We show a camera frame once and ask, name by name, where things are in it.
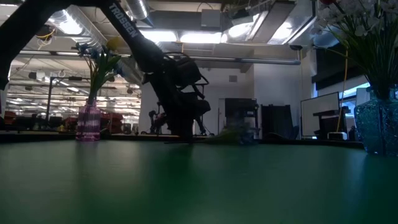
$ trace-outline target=green tabletop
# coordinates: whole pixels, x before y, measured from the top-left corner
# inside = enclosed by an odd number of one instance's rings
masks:
[[[0,144],[0,223],[398,223],[398,159],[325,146]]]

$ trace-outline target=ceiling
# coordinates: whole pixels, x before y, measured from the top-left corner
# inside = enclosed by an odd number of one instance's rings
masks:
[[[250,3],[250,1],[226,1],[226,0],[210,0],[207,1],[213,9],[226,10],[231,7],[243,6]],[[0,0],[0,24],[2,24],[16,9],[17,6],[4,5],[7,0]],[[187,12],[187,13],[199,13],[202,9],[209,9],[210,6],[207,4],[201,4],[196,0],[180,0],[180,1],[149,1],[148,2],[152,12],[168,11],[173,12]],[[80,7],[80,10],[92,23],[93,27],[99,30],[101,35],[105,39],[119,36],[116,29],[109,23],[107,18],[100,10],[96,10],[94,7]],[[300,20],[302,18],[308,18],[312,15],[311,3],[309,0],[297,0],[294,10],[290,13],[293,20]],[[142,22],[137,23],[138,26],[144,26]],[[302,34],[296,38],[290,44],[306,45],[310,40],[309,30],[303,30]],[[40,50],[40,51],[51,51],[51,52],[75,52],[71,47],[75,46],[76,42],[69,37],[65,37],[62,31],[57,30],[57,33],[48,45],[43,45],[36,37],[34,37],[25,47],[24,50]],[[288,58],[295,59],[296,53],[291,51],[286,46],[269,46],[269,45],[250,45],[250,44],[176,44],[174,42],[163,42],[161,43],[163,48],[171,51],[181,51],[188,55],[195,56],[212,56],[212,57],[264,57],[264,58]],[[130,54],[131,51],[126,45],[122,43],[118,47],[118,51],[121,54]],[[242,63],[232,62],[209,62],[209,61],[197,61],[197,65],[201,68],[237,68],[243,69],[248,68],[247,65]],[[90,71],[86,62],[79,57],[53,57],[51,55],[19,55],[12,63],[11,70],[11,86],[9,89],[9,100],[7,101],[9,109],[25,112],[44,112],[45,106],[47,105],[47,95],[49,92],[49,81],[43,79],[30,79],[28,77],[29,72],[44,72],[46,77],[53,76],[59,77],[65,75],[78,76],[83,78],[89,78]],[[69,86],[76,86],[80,90],[79,93],[68,91],[66,85],[61,85],[60,82],[64,82]],[[26,90],[26,86],[32,86],[31,90]],[[89,91],[87,81],[73,82],[70,80],[58,79],[54,81],[54,85],[57,85],[52,90],[53,98],[51,102],[52,113],[66,113],[71,114],[77,112],[78,106],[82,106],[85,103],[87,94],[84,91]],[[122,77],[117,77],[114,83],[105,84],[101,90],[102,100],[99,102],[99,106],[104,110],[116,111],[118,113],[129,114],[137,118],[139,108],[141,105],[141,91],[135,89],[134,84],[130,85],[130,88],[134,88],[133,94],[128,94],[127,89],[129,83]],[[22,107],[21,105],[32,105],[30,107]]]

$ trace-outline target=blue glass vase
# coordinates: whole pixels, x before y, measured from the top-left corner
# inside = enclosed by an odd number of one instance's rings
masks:
[[[381,100],[371,88],[370,101],[355,107],[355,123],[359,139],[370,154],[398,156],[398,97],[397,88]]]

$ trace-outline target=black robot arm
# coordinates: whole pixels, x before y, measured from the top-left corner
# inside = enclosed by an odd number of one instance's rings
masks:
[[[146,73],[147,80],[168,114],[169,129],[179,136],[191,136],[192,123],[197,111],[208,111],[210,107],[197,108],[195,103],[178,89],[178,86],[192,85],[199,81],[201,74],[198,67],[189,58],[175,61],[164,54],[155,43],[147,40],[117,0],[24,1],[0,27],[0,89],[3,90],[8,82],[7,74],[12,60],[53,13],[66,9],[71,4],[93,6],[102,10],[130,47],[140,69]]]

